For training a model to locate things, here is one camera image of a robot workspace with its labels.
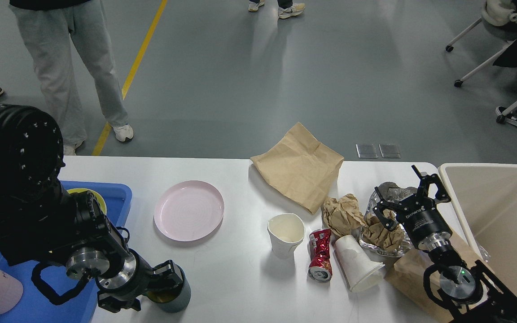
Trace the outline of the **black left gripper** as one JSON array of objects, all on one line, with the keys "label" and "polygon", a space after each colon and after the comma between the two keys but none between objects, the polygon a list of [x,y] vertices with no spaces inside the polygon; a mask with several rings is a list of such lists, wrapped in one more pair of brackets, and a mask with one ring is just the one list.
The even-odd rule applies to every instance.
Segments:
[{"label": "black left gripper", "polygon": [[97,278],[98,306],[111,313],[123,309],[140,311],[139,296],[178,287],[183,283],[182,271],[172,260],[157,266],[150,266],[144,259],[125,259],[117,266],[110,265]]}]

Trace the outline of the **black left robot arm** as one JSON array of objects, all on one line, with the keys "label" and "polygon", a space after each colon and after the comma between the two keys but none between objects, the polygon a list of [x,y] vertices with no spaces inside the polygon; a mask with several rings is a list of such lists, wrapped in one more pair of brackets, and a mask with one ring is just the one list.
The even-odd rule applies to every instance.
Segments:
[{"label": "black left robot arm", "polygon": [[0,253],[8,265],[37,261],[31,280],[54,305],[95,280],[99,307],[112,313],[141,310],[139,296],[168,313],[184,310],[191,299],[184,270],[172,260],[150,266],[92,192],[69,193],[59,180],[63,156],[52,116],[0,105]]}]

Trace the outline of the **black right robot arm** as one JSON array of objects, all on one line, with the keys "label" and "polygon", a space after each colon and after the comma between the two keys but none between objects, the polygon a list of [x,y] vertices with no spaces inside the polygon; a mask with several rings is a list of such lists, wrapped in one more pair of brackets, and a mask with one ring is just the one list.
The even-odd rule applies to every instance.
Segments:
[{"label": "black right robot arm", "polygon": [[438,204],[451,202],[437,174],[420,172],[417,191],[403,200],[389,201],[375,187],[372,211],[388,230],[402,225],[412,245],[432,264],[423,273],[425,294],[451,313],[454,323],[517,323],[517,297],[480,260],[468,267],[451,244],[453,232]]}]

